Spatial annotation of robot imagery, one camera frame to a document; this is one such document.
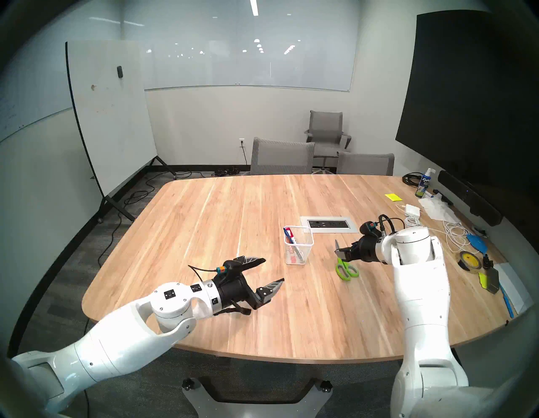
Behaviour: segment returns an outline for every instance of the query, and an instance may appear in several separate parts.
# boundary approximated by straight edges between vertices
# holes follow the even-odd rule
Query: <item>white cable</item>
[[[402,212],[405,212],[404,208],[406,206],[397,204],[396,205],[398,209],[400,209]],[[409,227],[420,227],[423,226],[423,224],[414,216],[407,216],[404,219],[404,223],[408,225]],[[443,221],[444,229],[445,231],[440,231],[439,229],[433,229],[429,228],[431,231],[441,232],[442,234],[445,234],[445,242],[447,244],[447,247],[451,252],[461,252],[461,251],[468,251],[466,248],[467,245],[471,245],[470,241],[466,237],[470,232],[459,222],[459,223],[452,223],[452,222],[446,222]],[[449,245],[449,240],[457,247],[456,250],[453,250],[451,246]]]

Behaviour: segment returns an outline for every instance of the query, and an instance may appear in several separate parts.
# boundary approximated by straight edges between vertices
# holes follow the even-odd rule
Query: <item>wooden table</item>
[[[223,314],[199,321],[177,345],[186,350],[256,360],[352,363],[403,355],[403,327],[393,290],[392,267],[353,264],[360,276],[344,282],[335,272],[335,239],[350,245],[359,234],[315,234],[305,266],[286,265],[282,227],[300,216],[350,216],[359,227],[380,213],[404,218],[384,196],[396,193],[418,205],[400,177],[360,175],[273,175],[182,180],[167,183],[126,232],[82,300],[98,321],[114,309],[150,294],[166,282],[198,281],[188,264],[213,269],[238,255],[267,262],[246,272],[251,288],[281,277],[273,300],[250,316]],[[421,221],[443,230],[427,215]],[[477,274],[457,265],[445,235],[451,286],[449,339],[474,340],[509,319],[501,292],[481,288]],[[505,260],[488,243],[495,263]],[[202,272],[203,280],[213,277]],[[150,317],[148,325],[158,332]]]

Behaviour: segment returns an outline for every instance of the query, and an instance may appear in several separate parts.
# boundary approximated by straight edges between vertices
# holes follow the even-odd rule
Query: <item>gray carpet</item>
[[[151,190],[145,182],[155,174],[148,173],[125,197],[136,190]],[[138,215],[169,181],[172,176],[168,173],[150,181],[156,190],[128,206],[128,210]],[[118,222],[117,212],[111,210],[64,265],[34,312],[19,353],[56,351],[82,337],[87,318],[82,313],[81,300],[99,270],[97,258],[109,244]],[[122,217],[122,225],[102,263],[130,224]],[[216,399],[239,401],[291,401],[311,378],[329,380],[334,385],[333,395],[317,417],[388,417],[391,388],[398,369],[396,361],[297,365],[220,358],[173,348],[135,373],[89,388],[90,417],[196,418],[195,409],[181,391],[182,380],[190,376],[200,378]],[[84,394],[78,395],[64,414],[86,417]]]

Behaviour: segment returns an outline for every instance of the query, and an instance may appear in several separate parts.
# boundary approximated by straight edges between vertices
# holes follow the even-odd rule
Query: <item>black screen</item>
[[[417,16],[397,141],[470,184],[539,249],[537,68],[492,15]]]

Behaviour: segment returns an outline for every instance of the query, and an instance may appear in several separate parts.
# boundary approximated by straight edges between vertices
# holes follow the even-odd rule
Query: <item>black soundbar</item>
[[[491,227],[502,221],[502,214],[484,198],[477,194],[467,184],[442,170],[438,175],[438,181],[455,193],[459,199],[470,206],[472,215],[482,217]]]

